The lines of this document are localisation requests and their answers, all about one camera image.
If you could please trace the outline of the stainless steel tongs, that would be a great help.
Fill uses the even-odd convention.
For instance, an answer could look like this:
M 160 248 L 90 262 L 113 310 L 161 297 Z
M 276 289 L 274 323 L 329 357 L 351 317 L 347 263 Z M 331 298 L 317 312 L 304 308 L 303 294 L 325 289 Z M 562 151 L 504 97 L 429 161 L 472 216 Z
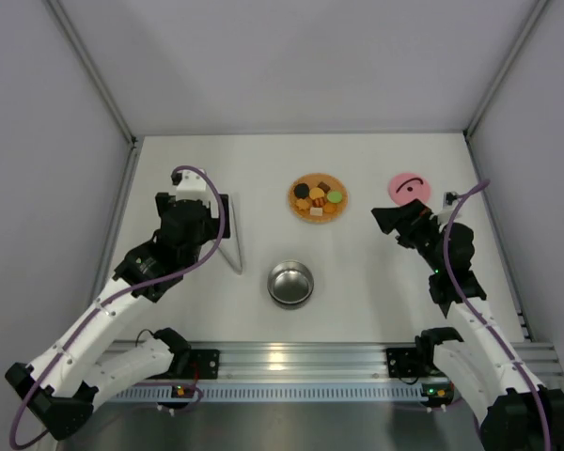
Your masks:
M 227 195 L 227 218 L 229 222 L 229 238 L 224 239 L 219 247 L 219 253 L 227 265 L 237 275 L 243 274 L 243 251 L 237 227 L 233 197 Z

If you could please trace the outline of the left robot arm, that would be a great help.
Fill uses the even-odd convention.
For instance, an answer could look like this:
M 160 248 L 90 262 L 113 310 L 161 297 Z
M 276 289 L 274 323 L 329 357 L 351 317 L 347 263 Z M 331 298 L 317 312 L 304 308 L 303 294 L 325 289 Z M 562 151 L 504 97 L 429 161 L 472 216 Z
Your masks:
M 42 355 L 15 363 L 5 378 L 45 434 L 62 441 L 76 434 L 114 395 L 149 378 L 194 376 L 191 346 L 171 328 L 119 356 L 100 363 L 102 354 L 134 319 L 158 303 L 183 277 L 204 264 L 230 236 L 229 197 L 222 194 L 219 215 L 200 200 L 155 196 L 161 224 L 152 237 L 131 249 L 87 311 Z M 200 253 L 204 244 L 212 249 Z

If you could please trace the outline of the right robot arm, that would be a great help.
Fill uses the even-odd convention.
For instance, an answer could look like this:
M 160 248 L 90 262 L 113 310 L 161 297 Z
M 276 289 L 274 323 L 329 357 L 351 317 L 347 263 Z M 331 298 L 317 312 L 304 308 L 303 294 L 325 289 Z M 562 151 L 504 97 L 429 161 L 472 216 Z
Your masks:
M 415 337 L 420 368 L 447 376 L 478 421 L 486 450 L 564 450 L 564 392 L 548 388 L 494 319 L 471 260 L 474 232 L 442 225 L 421 201 L 371 211 L 398 245 L 423 257 L 429 293 L 448 322 Z

